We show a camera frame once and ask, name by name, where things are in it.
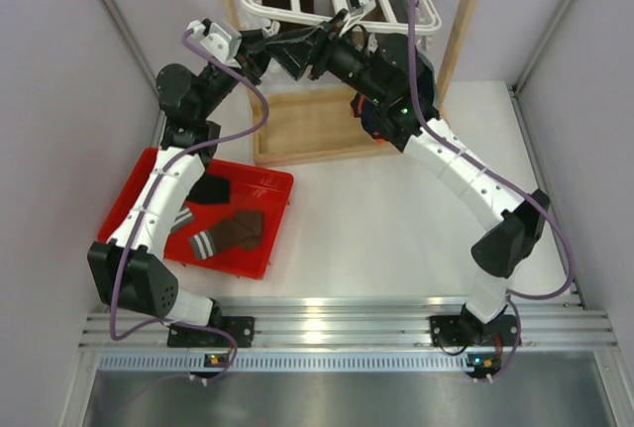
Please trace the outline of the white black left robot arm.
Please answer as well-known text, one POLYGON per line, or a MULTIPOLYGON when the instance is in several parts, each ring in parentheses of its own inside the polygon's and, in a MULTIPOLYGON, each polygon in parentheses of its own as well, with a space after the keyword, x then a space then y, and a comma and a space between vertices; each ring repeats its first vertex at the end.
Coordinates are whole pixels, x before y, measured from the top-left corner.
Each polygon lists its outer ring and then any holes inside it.
MULTIPOLYGON (((234 135, 210 140, 184 150, 164 150, 157 156, 157 166, 151 171, 140 199, 129 211, 125 221, 117 229, 120 237, 116 240, 124 244, 115 270, 110 297, 110 332, 114 340, 122 340, 124 334, 116 329, 118 303, 123 283, 123 275, 129 269, 134 256, 143 249, 160 268, 164 267, 162 257, 171 223, 167 220, 181 207, 188 191, 203 174, 203 164, 196 151, 241 139, 258 131, 268 120, 269 106, 264 95, 255 84, 246 77, 230 69, 227 63, 216 58, 203 45, 202 34, 189 28, 182 36, 182 43, 191 51, 217 66, 221 71, 243 83, 260 99, 263 105, 261 120, 250 129, 234 135)), ((224 322, 212 313, 214 301, 179 289, 175 285, 167 288, 167 298, 151 310, 151 318, 142 322, 142 326, 152 323, 189 325, 189 332, 203 345, 212 345, 223 336, 224 322)))

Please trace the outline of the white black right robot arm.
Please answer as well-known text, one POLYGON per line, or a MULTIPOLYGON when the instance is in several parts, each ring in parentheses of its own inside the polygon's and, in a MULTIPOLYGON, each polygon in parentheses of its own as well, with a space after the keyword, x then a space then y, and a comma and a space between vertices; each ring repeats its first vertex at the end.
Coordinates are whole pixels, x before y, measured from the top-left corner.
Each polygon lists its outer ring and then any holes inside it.
POLYGON ((422 163, 472 212, 484 233, 471 248, 477 272, 462 330, 472 343, 487 343, 498 332, 515 269, 542 236, 549 196, 526 193, 462 145, 435 106, 431 64, 407 36, 389 34, 368 51, 323 23, 269 38, 264 50, 293 79, 329 73, 354 89, 364 130, 422 163))

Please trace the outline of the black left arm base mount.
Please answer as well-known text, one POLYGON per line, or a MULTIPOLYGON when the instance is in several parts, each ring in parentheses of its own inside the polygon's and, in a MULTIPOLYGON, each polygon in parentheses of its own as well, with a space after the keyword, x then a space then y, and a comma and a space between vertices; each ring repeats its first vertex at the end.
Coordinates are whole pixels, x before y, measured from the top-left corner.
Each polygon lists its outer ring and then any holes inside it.
POLYGON ((225 316, 217 332, 201 328, 171 326, 166 345, 169 348, 229 348, 230 336, 237 348, 250 348, 255 335, 256 319, 252 316, 225 316))

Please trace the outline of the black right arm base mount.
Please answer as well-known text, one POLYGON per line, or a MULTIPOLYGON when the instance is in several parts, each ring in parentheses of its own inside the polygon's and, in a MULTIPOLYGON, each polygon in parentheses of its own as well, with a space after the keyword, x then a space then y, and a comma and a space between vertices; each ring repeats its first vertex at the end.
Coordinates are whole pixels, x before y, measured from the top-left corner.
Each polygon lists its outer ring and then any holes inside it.
POLYGON ((517 317, 504 314, 482 324, 467 315, 436 315, 429 319, 432 346, 457 356, 468 348, 511 348, 518 334, 517 317))

